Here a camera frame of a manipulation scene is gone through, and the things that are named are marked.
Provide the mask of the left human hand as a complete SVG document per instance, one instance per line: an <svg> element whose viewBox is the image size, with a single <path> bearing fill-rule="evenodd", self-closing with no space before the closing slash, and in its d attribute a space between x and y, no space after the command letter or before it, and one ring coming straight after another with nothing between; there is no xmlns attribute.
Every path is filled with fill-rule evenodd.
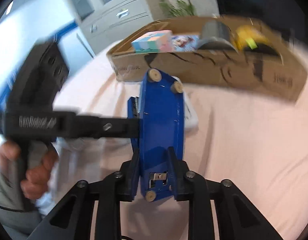
<svg viewBox="0 0 308 240"><path fill-rule="evenodd" d="M9 165L16 161L21 153L20 147L12 141L6 141L0 146L0 172L8 179ZM48 182L51 171L58 161L58 153L53 146L48 146L41 163L26 171L26 178L21 181L20 187L27 199L37 200L49 189Z"/></svg>

